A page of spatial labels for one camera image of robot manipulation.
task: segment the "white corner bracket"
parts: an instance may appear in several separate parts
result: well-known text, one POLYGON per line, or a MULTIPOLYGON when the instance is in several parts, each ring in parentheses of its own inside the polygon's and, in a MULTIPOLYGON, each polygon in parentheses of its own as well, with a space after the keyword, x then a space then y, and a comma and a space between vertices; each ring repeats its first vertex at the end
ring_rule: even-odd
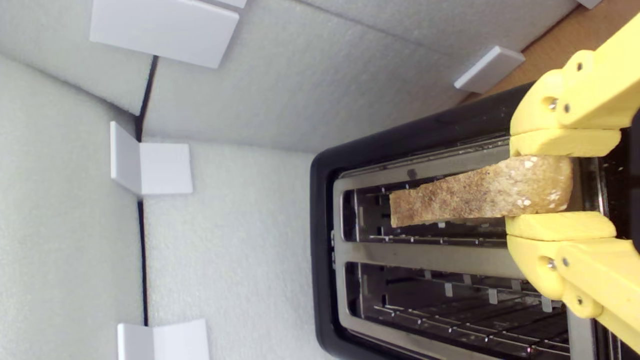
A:
POLYGON ((200 0, 93 0, 89 40, 216 69, 239 18, 200 0))
POLYGON ((146 327, 118 324, 118 360, 209 360, 204 319, 146 327))
POLYGON ((138 196, 193 193, 185 143, 139 143, 111 122, 111 178, 138 196))
POLYGON ((600 4, 602 0, 578 0, 578 2, 591 10, 596 7, 597 4, 600 4))
POLYGON ((484 93, 524 62, 524 55, 495 46, 453 84, 460 90, 484 93))

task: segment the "white foam panel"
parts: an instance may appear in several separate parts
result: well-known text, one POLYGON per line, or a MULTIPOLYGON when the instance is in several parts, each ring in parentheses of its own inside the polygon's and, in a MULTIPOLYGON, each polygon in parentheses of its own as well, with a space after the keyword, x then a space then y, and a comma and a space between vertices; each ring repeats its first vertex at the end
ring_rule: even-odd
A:
POLYGON ((0 358, 117 356, 142 323, 136 197, 109 178, 131 115, 0 56, 0 358))
POLYGON ((0 1, 0 53, 139 113, 152 56, 89 41, 92 2, 0 1))
POLYGON ((422 44, 468 66, 494 45, 521 51, 574 9, 575 0, 302 0, 422 44))
POLYGON ((313 156, 190 146, 194 194, 145 198, 150 325, 206 318, 211 359, 331 358, 313 320, 313 156))
POLYGON ((456 104, 466 60, 304 3, 251 1, 217 70, 160 59, 145 134, 317 152, 456 104))

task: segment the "metal bolt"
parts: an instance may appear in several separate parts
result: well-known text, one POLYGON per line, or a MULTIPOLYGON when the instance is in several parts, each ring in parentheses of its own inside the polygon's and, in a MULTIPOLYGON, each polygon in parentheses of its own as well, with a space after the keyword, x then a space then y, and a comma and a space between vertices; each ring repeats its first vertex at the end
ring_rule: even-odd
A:
POLYGON ((553 100, 551 100, 551 103, 549 104, 549 110, 556 110, 556 106, 558 105, 558 99, 555 98, 553 100))

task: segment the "slice of bread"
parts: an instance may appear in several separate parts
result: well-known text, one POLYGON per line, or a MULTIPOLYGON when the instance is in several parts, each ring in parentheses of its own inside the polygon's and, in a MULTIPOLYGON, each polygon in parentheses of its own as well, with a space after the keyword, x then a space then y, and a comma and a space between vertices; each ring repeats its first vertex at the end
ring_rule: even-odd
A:
POLYGON ((391 193, 391 226, 556 213, 566 209, 572 187, 568 157, 517 156, 391 193))

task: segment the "black seam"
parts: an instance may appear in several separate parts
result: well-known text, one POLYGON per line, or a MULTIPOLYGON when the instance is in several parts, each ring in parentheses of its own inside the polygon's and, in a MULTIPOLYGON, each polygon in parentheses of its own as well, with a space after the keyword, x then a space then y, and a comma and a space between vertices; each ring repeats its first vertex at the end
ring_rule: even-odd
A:
POLYGON ((145 95, 142 98, 142 105, 140 106, 140 115, 135 119, 136 124, 136 140, 142 141, 142 129, 147 116, 147 107, 149 105, 149 98, 151 97, 151 89, 154 86, 154 79, 156 78, 156 69, 158 66, 158 57, 154 55, 151 60, 151 68, 149 68, 149 77, 147 78, 147 86, 145 87, 145 95))
MULTIPOLYGON (((140 107, 140 115, 135 118, 136 126, 136 140, 142 141, 142 131, 147 116, 147 107, 149 105, 149 98, 151 96, 151 89, 154 85, 154 78, 156 76, 156 69, 158 64, 158 57, 154 55, 151 60, 151 68, 149 69, 149 77, 147 78, 147 86, 145 87, 145 95, 142 98, 142 106, 140 107)), ((145 248, 145 208, 142 200, 138 201, 138 224, 140 226, 140 256, 142 267, 142 316, 144 326, 149 326, 149 310, 147 302, 147 250, 145 248)))
POLYGON ((147 302, 147 250, 145 248, 145 210, 142 200, 138 201, 138 222, 140 223, 140 250, 142 258, 142 316, 144 326, 149 326, 147 302))

